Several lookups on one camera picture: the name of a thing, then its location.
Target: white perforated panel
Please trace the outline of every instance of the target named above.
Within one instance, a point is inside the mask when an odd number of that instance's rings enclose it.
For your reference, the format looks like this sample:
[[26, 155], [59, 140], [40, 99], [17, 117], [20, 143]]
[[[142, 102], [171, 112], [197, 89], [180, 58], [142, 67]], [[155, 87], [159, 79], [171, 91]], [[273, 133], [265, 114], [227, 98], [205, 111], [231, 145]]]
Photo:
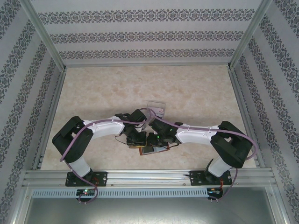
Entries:
[[[33, 198], [73, 198], [76, 189], [37, 189]], [[192, 189], [99, 189], [99, 198], [151, 198], [151, 197], [207, 197], [206, 188]]]

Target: gray metal panel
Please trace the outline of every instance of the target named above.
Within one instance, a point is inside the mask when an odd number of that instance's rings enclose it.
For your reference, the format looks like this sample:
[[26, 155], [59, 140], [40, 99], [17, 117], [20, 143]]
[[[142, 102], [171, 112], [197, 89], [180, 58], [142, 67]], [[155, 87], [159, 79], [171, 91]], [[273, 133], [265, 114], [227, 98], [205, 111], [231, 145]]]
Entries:
[[235, 188], [219, 203], [204, 198], [32, 198], [27, 224], [272, 224], [264, 188]]

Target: floral pattern stripe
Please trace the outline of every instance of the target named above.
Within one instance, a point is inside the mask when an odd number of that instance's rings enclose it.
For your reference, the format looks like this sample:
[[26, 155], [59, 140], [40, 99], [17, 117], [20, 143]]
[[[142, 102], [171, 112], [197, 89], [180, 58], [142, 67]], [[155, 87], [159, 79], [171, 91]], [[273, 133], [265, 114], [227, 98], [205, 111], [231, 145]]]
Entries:
[[0, 40], [10, 27], [15, 15], [20, 10], [21, 4], [18, 0], [7, 0], [0, 9]]
[[267, 16], [263, 17], [259, 27], [266, 37], [268, 44], [274, 53], [287, 82], [289, 83], [289, 86], [292, 88], [293, 93], [295, 93], [297, 102], [299, 103], [298, 68], [296, 67], [293, 59], [290, 57], [290, 54], [288, 54], [286, 47], [282, 43], [282, 40]]
[[153, 21], [250, 21], [254, 9], [151, 9], [39, 13], [47, 24], [153, 22]]
[[153, 58], [153, 57], [231, 57], [235, 49], [146, 49], [60, 51], [62, 59]]
[[8, 215], [8, 211], [12, 205], [11, 203], [13, 201], [13, 197], [14, 197], [17, 185], [18, 185], [18, 181], [21, 176], [21, 170], [24, 166], [27, 152], [30, 148], [32, 136], [34, 134], [39, 116], [41, 114], [43, 103], [46, 98], [46, 94], [47, 94], [51, 79], [53, 77], [53, 72], [55, 70], [55, 67], [56, 67], [56, 64], [55, 64], [54, 60], [51, 59], [49, 66], [47, 68], [46, 74], [44, 76], [43, 83], [38, 92], [36, 102], [35, 102], [34, 108], [32, 110], [31, 116], [29, 118], [29, 122], [27, 124], [26, 131], [22, 138], [20, 148], [18, 149], [17, 156], [13, 163], [13, 169], [11, 170], [11, 174], [9, 176], [7, 187], [4, 190], [4, 196], [2, 197], [1, 204], [0, 204], [0, 208], [1, 208], [0, 209], [0, 223], [2, 223], [2, 224], [5, 223], [7, 215]]
[[0, 104], [5, 97], [5, 93], [10, 86], [12, 78], [15, 76], [17, 68], [20, 66], [25, 51], [31, 42], [35, 28], [30, 20], [26, 23], [18, 41], [15, 43], [11, 54], [8, 56], [6, 63], [0, 73]]
[[244, 75], [247, 86], [249, 88], [253, 103], [256, 107], [256, 112], [258, 114], [259, 120], [263, 127], [264, 135], [266, 137], [268, 146], [272, 153], [273, 161], [276, 165], [276, 169], [278, 170], [278, 174], [281, 179], [281, 183], [283, 184], [283, 188], [286, 193], [286, 197], [288, 198], [289, 205], [292, 208], [292, 212], [294, 212], [294, 214], [295, 214], [295, 220], [297, 222], [299, 222], [298, 193], [296, 192], [295, 185], [292, 183], [292, 178], [290, 177], [290, 171], [287, 169], [287, 164], [285, 162], [284, 157], [282, 156], [282, 152], [279, 147], [278, 141], [276, 139], [275, 133], [273, 132], [271, 123], [269, 122], [268, 114], [264, 108], [264, 104], [262, 102], [262, 97], [257, 90], [257, 86], [254, 82], [251, 70], [248, 66], [248, 63], [247, 63], [244, 55], [241, 56], [241, 58], [239, 60], [239, 64], [240, 64], [242, 72], [243, 72], [242, 75]]
[[143, 41], [239, 41], [243, 31], [169, 31], [52, 34], [59, 43], [143, 42]]
[[13, 109], [11, 110], [11, 114], [8, 117], [8, 121], [6, 122], [6, 125], [4, 126], [4, 129], [2, 131], [0, 139], [0, 168], [2, 168], [2, 163], [5, 161], [5, 155], [7, 154], [7, 151], [10, 147], [10, 143], [17, 129], [17, 125], [19, 124], [21, 115], [23, 113], [34, 80], [42, 64], [46, 51], [46, 46], [43, 42], [41, 42], [32, 60], [27, 75], [23, 81], [17, 99], [15, 100], [16, 102], [13, 106]]
[[285, 20], [288, 22], [296, 37], [299, 38], [299, 7], [294, 0], [275, 0]]
[[282, 129], [285, 132], [285, 136], [290, 144], [290, 148], [293, 151], [293, 155], [296, 158], [296, 162], [299, 163], [299, 134], [294, 127], [294, 122], [289, 116], [289, 112], [284, 104], [284, 100], [280, 96], [279, 90], [276, 86], [275, 80], [268, 69], [268, 65], [259, 49], [254, 38], [248, 43], [252, 56], [256, 62], [256, 66], [264, 81], [265, 87], [269, 93], [269, 97], [272, 100], [273, 106], [282, 125]]

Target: aluminum frame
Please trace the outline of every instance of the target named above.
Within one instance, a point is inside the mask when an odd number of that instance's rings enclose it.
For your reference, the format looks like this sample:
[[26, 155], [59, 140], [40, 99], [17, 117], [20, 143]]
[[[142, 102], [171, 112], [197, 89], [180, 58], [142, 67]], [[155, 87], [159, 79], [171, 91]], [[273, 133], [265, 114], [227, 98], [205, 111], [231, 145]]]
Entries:
[[[99, 189], [198, 189], [213, 186], [191, 186], [189, 169], [176, 170], [106, 170], [107, 186]], [[84, 189], [66, 187], [67, 170], [26, 171], [11, 224], [23, 224], [35, 189]], [[271, 168], [242, 168], [234, 188], [265, 187], [277, 224], [289, 224], [280, 192]]]

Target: metal rail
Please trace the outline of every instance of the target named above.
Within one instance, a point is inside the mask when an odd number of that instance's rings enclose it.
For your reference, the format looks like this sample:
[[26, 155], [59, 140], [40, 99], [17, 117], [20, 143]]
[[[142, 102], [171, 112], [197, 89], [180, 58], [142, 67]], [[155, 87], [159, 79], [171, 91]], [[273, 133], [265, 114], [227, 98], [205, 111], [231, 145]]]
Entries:
[[[101, 188], [181, 188], [182, 186], [184, 188], [198, 188], [198, 186], [191, 186], [189, 177], [185, 176], [189, 174], [190, 170], [105, 170], [108, 172], [107, 186]], [[26, 171], [22, 188], [65, 188], [67, 172], [69, 171]], [[234, 170], [231, 170], [231, 175], [234, 178]], [[239, 169], [234, 187], [269, 187], [271, 185], [276, 186], [276, 180], [271, 168], [242, 168]]]

